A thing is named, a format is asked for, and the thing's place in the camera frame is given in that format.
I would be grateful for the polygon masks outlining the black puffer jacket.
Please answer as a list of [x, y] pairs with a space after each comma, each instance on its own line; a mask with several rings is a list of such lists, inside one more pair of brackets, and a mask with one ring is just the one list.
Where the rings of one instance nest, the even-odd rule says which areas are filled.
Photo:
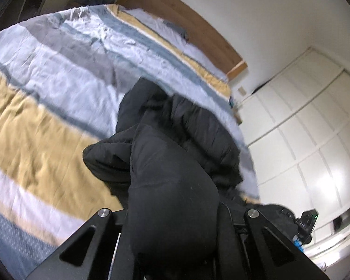
[[244, 212], [240, 150], [208, 110], [139, 79], [113, 136], [83, 151], [128, 210], [129, 245], [147, 279], [216, 279], [219, 204]]

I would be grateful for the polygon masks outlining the white wardrobe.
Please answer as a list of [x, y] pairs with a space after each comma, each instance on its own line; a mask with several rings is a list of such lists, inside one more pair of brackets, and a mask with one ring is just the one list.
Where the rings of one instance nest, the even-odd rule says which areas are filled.
[[333, 266], [350, 253], [350, 73], [309, 49], [238, 110], [260, 200], [317, 210], [305, 252]]

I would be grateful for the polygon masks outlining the striped duvet cover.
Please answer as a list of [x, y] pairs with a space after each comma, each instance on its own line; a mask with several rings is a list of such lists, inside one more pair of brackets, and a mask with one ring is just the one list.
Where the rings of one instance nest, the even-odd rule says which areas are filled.
[[103, 207], [121, 201], [82, 160], [116, 131], [141, 77], [211, 111], [240, 149], [238, 189], [259, 196], [228, 82], [114, 4], [44, 14], [0, 31], [0, 262], [26, 278]]

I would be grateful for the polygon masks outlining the light grey pillow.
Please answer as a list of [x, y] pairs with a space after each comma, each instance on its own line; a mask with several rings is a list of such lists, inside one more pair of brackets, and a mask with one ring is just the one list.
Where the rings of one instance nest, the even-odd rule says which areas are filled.
[[120, 8], [124, 12], [134, 16], [141, 23], [152, 29], [154, 32], [159, 34], [167, 42], [177, 47], [182, 53], [185, 53], [188, 57], [194, 59], [200, 63], [204, 68], [214, 74], [218, 79], [227, 83], [228, 78], [225, 73], [218, 69], [207, 56], [195, 45], [188, 41], [185, 41], [179, 34], [174, 32], [171, 28], [163, 24], [163, 18], [156, 17], [141, 8], [126, 9]]

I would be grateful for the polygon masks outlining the white open shelf unit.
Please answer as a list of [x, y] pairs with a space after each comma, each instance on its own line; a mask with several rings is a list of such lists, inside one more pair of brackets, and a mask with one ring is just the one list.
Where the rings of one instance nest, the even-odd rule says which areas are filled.
[[0, 11], [0, 31], [41, 14], [79, 6], [77, 0], [11, 0]]

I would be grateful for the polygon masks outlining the wooden headboard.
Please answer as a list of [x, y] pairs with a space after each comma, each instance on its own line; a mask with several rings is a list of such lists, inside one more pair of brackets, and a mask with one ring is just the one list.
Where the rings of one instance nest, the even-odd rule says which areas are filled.
[[183, 27], [191, 44], [200, 49], [231, 81], [248, 64], [211, 24], [181, 0], [117, 0], [128, 9], [141, 8]]

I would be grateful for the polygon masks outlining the wall socket beside headboard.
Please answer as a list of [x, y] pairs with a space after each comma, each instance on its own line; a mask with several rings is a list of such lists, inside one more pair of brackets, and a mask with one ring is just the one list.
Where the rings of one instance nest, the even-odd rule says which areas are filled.
[[242, 97], [246, 96], [246, 90], [243, 87], [239, 87], [238, 92]]

